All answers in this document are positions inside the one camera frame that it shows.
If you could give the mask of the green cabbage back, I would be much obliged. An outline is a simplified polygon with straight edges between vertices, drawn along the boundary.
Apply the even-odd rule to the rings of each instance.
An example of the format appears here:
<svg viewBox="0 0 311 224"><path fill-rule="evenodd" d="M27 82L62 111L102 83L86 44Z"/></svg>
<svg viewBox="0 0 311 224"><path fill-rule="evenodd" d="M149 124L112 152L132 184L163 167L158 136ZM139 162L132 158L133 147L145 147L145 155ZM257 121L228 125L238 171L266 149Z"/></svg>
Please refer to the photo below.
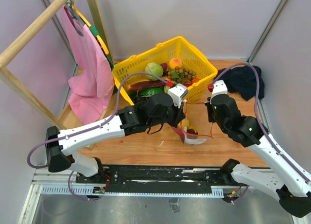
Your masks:
<svg viewBox="0 0 311 224"><path fill-rule="evenodd" d="M164 70L160 64L158 64L156 62L151 62L151 63L147 64L144 72L156 75L158 77L162 77Z"/></svg>

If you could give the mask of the pink shirt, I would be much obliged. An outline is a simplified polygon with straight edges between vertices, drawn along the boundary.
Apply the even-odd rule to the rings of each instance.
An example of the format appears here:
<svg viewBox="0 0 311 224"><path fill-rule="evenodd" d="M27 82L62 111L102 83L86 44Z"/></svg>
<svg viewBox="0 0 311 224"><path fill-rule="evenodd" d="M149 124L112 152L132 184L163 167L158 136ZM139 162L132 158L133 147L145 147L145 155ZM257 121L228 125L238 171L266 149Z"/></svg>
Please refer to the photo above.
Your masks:
<svg viewBox="0 0 311 224"><path fill-rule="evenodd" d="M73 19L65 5L60 15L75 62L82 69L80 75L68 80L68 103L79 121L89 124L97 121L109 106L114 90L111 67L90 28Z"/></svg>

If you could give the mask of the yellow plastic basket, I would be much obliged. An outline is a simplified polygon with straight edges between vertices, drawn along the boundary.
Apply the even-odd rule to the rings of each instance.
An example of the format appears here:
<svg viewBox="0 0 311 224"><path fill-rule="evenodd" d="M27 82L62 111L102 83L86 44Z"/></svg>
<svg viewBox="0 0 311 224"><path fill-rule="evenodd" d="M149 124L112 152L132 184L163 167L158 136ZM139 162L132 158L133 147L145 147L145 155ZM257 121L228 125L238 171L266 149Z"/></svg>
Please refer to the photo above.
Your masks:
<svg viewBox="0 0 311 224"><path fill-rule="evenodd" d="M147 72L185 84L188 87L186 100L189 103L198 100L217 75L217 69L206 56L181 36L117 63L112 70L116 87L128 75L137 72Z"/></svg>

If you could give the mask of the orange fruit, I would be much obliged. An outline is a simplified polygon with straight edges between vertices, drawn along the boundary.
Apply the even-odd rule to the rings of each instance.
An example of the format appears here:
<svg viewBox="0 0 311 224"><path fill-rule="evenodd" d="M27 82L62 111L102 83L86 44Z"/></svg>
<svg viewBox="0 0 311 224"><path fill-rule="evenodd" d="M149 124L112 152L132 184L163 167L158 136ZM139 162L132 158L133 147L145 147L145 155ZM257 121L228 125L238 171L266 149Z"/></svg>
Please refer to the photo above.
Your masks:
<svg viewBox="0 0 311 224"><path fill-rule="evenodd" d="M195 83L197 83L199 81L200 81L199 78L194 78L194 79L192 79L191 84L193 85L193 84L195 84Z"/></svg>

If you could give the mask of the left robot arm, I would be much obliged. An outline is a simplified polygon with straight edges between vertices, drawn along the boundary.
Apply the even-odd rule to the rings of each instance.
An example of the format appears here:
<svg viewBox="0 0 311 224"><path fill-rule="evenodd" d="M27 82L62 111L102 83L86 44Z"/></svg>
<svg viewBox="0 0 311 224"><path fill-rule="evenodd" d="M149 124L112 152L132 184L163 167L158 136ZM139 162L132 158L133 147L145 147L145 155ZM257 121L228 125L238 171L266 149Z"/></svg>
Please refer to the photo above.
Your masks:
<svg viewBox="0 0 311 224"><path fill-rule="evenodd" d="M72 170L99 183L104 178L101 161L80 154L80 149L107 139L151 134L151 128L157 125L167 123L176 127L184 118L183 95L160 92L101 121L61 131L51 127L47 130L46 144L48 171Z"/></svg>

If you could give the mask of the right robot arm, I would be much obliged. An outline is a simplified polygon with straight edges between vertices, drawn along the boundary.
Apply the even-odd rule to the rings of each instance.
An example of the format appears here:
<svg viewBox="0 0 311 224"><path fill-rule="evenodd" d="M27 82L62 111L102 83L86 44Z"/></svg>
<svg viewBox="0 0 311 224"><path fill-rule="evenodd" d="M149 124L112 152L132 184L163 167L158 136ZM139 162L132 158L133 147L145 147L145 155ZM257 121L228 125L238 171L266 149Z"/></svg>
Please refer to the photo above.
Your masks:
<svg viewBox="0 0 311 224"><path fill-rule="evenodd" d="M276 199L295 217L310 214L311 174L277 144L267 128L256 118L241 115L236 101L227 94L209 97L205 106L209 122L218 124L223 133L258 155L275 173L268 176L229 159L220 168L221 181L252 186Z"/></svg>

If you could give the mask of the clear zip top bag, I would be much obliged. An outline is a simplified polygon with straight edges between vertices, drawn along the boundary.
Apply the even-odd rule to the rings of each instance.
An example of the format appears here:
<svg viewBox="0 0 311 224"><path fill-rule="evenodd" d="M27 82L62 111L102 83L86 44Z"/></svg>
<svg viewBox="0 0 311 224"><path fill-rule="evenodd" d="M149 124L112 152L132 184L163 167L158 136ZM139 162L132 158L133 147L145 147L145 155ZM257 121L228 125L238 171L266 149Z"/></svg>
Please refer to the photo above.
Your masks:
<svg viewBox="0 0 311 224"><path fill-rule="evenodd" d="M207 107L204 102L189 103L184 100L185 118L172 130L185 145L201 145L213 140L213 123L208 120Z"/></svg>

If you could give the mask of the watermelon slice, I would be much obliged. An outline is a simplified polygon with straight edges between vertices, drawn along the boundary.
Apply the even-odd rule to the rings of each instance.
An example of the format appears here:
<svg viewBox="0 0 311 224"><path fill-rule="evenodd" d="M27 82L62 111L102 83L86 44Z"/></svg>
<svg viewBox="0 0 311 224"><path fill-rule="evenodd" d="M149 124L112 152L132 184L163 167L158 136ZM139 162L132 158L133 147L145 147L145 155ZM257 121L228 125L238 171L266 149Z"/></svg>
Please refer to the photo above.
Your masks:
<svg viewBox="0 0 311 224"><path fill-rule="evenodd" d="M138 96L141 97L151 97L153 95L156 95L160 92L163 92L164 90L160 87L151 87L151 88L147 88L145 90L141 90L138 92Z"/></svg>

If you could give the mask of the red chili pepper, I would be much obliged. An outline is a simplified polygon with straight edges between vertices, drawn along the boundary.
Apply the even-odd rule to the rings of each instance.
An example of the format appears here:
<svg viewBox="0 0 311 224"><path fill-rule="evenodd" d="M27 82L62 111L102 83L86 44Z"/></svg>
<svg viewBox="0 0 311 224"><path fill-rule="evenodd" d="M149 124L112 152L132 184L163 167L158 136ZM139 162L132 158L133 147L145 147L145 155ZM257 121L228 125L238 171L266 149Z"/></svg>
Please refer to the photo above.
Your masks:
<svg viewBox="0 0 311 224"><path fill-rule="evenodd" d="M181 128L179 128L179 127L176 127L176 128L174 129L174 131L175 131L175 133L176 133L177 135L179 135L181 138L184 138L184 137L187 135L187 133L184 132L184 130L181 129Z"/></svg>

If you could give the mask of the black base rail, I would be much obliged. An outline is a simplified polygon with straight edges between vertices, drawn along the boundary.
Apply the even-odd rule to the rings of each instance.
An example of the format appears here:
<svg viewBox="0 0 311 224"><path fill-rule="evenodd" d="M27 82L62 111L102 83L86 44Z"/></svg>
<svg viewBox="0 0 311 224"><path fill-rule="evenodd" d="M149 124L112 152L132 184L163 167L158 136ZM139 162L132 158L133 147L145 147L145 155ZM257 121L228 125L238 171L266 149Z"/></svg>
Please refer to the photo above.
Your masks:
<svg viewBox="0 0 311 224"><path fill-rule="evenodd" d="M238 186L220 167L105 165L100 175L77 173L78 184L108 185L109 192L126 193L210 193L212 186Z"/></svg>

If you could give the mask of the black grape bunch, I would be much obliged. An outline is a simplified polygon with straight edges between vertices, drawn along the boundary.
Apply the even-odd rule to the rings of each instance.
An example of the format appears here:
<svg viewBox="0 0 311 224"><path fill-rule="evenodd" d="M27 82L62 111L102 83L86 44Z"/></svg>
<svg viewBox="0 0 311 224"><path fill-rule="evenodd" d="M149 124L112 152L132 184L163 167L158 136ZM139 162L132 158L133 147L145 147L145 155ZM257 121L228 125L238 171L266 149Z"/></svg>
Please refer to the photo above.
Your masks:
<svg viewBox="0 0 311 224"><path fill-rule="evenodd" d="M141 101L146 101L146 100L147 100L147 98L143 97L143 96L135 96L135 97L132 98L132 101L133 101L134 104L137 104L137 103L139 103Z"/></svg>

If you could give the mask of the wooden clothes rack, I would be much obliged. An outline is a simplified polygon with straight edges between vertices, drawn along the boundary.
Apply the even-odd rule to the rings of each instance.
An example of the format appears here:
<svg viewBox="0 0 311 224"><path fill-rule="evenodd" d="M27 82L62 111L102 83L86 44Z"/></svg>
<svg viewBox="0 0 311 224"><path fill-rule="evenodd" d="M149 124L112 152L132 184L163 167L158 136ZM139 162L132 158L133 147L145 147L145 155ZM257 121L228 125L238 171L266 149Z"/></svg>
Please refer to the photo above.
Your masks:
<svg viewBox="0 0 311 224"><path fill-rule="evenodd" d="M0 48L6 49L43 11L41 0L0 0ZM16 76L65 126L79 121L67 105L75 62L49 21L8 64ZM8 85L0 85L0 151L25 155L43 141L49 122Z"/></svg>

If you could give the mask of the yellow clothes hanger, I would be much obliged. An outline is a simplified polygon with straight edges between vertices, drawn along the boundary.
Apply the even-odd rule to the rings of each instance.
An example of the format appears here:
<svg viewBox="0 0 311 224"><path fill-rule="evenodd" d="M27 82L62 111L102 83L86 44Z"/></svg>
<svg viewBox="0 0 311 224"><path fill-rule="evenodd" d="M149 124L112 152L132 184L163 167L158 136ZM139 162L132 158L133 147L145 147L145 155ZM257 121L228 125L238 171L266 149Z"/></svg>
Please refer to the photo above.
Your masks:
<svg viewBox="0 0 311 224"><path fill-rule="evenodd" d="M103 50L103 52L105 53L105 55L109 54L109 50L108 50L108 46L106 46L106 44L104 43L103 39L100 36L100 33L98 32L98 30L96 29L96 27L94 25L91 25L88 27L89 30L91 31L91 33L93 34L93 36L96 38L97 42L99 43L101 49Z"/></svg>

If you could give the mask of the peach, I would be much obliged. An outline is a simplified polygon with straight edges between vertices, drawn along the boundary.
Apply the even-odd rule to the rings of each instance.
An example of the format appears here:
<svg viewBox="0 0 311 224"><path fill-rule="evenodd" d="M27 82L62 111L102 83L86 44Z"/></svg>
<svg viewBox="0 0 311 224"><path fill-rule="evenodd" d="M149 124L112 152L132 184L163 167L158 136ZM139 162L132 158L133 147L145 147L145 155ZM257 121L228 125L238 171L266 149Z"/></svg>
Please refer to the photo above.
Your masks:
<svg viewBox="0 0 311 224"><path fill-rule="evenodd" d="M182 68L183 67L183 63L179 58L172 58L169 62L168 62L168 67L170 69L175 69L176 67L178 68Z"/></svg>

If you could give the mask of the dark navy cloth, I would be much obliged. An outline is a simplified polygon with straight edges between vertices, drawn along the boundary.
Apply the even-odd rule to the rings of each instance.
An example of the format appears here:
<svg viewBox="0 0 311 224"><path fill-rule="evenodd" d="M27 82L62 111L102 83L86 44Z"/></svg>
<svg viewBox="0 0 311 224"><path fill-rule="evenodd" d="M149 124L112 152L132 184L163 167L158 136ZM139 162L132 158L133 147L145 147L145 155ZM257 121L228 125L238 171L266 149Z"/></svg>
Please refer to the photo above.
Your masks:
<svg viewBox="0 0 311 224"><path fill-rule="evenodd" d="M246 101L256 94L256 77L248 66L235 67L220 78L227 86L228 92L239 93Z"/></svg>

